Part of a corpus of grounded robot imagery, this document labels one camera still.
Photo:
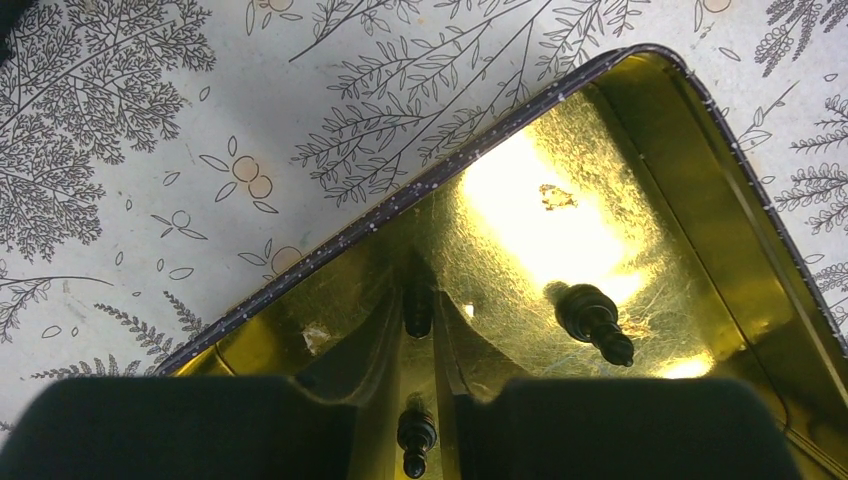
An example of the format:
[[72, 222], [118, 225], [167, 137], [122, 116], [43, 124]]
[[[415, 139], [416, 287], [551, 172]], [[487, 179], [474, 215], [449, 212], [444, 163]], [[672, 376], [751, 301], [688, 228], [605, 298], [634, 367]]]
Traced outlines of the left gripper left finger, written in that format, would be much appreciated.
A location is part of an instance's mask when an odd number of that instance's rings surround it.
[[89, 377], [45, 389], [5, 479], [388, 479], [401, 295], [293, 376]]

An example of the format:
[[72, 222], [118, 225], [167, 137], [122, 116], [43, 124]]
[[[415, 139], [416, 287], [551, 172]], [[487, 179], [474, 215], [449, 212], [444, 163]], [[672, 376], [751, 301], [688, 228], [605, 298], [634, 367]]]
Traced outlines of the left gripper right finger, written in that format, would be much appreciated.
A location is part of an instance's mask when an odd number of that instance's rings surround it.
[[758, 395], [722, 378], [510, 377], [478, 399], [459, 353], [505, 358], [450, 296], [432, 320], [442, 473], [447, 479], [797, 479]]

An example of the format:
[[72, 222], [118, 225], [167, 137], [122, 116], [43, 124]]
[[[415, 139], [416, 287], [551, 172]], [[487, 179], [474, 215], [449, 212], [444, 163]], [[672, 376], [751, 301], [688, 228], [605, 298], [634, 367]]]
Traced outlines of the black chess pawn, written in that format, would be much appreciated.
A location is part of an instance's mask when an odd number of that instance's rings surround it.
[[434, 316], [432, 289], [426, 284], [407, 284], [403, 291], [402, 307], [406, 333], [415, 339], [428, 336]]

